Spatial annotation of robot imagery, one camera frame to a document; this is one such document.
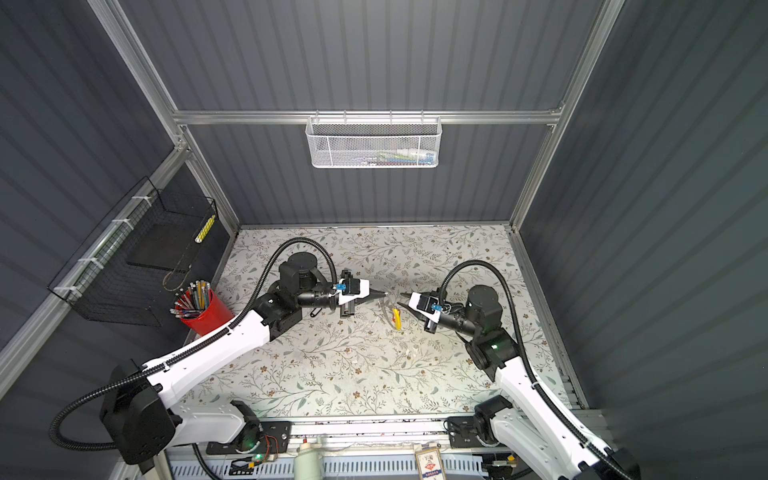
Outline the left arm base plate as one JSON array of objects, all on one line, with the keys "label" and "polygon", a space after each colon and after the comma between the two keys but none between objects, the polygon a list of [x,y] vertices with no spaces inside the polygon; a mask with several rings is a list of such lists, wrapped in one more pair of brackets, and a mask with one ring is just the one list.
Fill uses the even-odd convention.
[{"label": "left arm base plate", "polygon": [[258,427],[247,425],[244,432],[229,443],[209,442],[207,455],[277,455],[285,453],[293,424],[288,421],[261,422]]}]

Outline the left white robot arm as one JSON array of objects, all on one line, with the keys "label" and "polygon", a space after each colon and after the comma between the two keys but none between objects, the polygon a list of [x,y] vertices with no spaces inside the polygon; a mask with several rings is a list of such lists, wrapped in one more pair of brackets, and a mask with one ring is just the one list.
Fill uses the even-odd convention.
[{"label": "left white robot arm", "polygon": [[129,465],[187,444],[232,444],[249,453],[260,447],[264,433],[244,401],[183,407],[182,398],[241,355],[279,338],[302,319],[304,309],[329,309],[348,317],[357,304],[385,295],[349,269],[340,279],[328,280],[318,270],[315,255],[294,253],[280,265],[278,280],[237,325],[223,325],[139,367],[143,379],[108,393],[100,419]]}]

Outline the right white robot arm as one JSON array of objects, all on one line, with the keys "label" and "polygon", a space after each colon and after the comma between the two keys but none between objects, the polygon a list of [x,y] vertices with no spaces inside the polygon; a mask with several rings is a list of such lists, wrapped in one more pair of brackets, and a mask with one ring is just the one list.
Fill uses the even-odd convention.
[{"label": "right white robot arm", "polygon": [[465,350],[499,394],[475,407],[474,429],[487,445],[504,446],[541,479],[639,479],[640,466],[592,432],[535,374],[522,347],[502,325],[503,307],[490,286],[470,289],[466,302],[443,303],[413,292],[402,307],[424,321],[469,335]]}]

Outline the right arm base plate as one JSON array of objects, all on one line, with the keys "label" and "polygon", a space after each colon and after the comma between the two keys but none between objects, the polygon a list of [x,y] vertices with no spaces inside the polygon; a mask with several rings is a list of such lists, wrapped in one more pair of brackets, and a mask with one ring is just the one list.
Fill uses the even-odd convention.
[{"label": "right arm base plate", "polygon": [[483,440],[478,433],[473,416],[449,416],[443,421],[452,448],[493,448],[497,443]]}]

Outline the playing card box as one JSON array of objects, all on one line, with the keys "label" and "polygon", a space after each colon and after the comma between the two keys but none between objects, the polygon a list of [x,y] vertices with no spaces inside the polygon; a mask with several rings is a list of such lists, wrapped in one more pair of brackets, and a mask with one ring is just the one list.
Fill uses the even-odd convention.
[{"label": "playing card box", "polygon": [[418,445],[414,451],[415,465],[421,480],[446,480],[442,462],[441,446],[438,443]]}]

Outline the black stapler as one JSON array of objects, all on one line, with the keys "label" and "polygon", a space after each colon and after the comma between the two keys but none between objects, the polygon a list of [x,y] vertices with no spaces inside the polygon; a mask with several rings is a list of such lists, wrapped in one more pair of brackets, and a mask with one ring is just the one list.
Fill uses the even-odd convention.
[{"label": "black stapler", "polygon": [[170,464],[165,455],[157,455],[138,464],[144,480],[173,480]]}]

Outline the red pencil cup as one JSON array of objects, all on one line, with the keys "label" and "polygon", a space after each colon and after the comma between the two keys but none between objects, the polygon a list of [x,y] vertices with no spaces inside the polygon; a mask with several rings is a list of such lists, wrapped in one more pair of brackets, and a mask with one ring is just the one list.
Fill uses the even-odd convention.
[{"label": "red pencil cup", "polygon": [[234,314],[205,280],[197,280],[179,292],[169,313],[193,332],[205,336],[234,318]]}]

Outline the yellow marker in basket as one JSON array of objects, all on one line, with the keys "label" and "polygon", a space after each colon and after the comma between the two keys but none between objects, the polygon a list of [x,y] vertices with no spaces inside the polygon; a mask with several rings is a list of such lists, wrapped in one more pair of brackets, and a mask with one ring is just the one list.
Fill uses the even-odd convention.
[{"label": "yellow marker in basket", "polygon": [[212,214],[205,221],[205,223],[201,226],[200,230],[198,231],[198,233],[196,234],[196,236],[194,238],[194,241],[195,241],[196,244],[201,244],[206,239],[207,235],[209,234],[209,232],[211,231],[212,227],[214,226],[214,224],[216,222],[216,219],[217,219],[217,215],[216,214]]}]

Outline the white bottle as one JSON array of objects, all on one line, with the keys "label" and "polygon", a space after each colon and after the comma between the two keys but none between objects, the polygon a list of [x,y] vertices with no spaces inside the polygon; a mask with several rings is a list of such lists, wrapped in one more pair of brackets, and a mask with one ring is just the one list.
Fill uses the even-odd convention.
[{"label": "white bottle", "polygon": [[297,449],[294,458],[293,475],[295,480],[323,480],[324,455],[317,443],[304,440]]}]

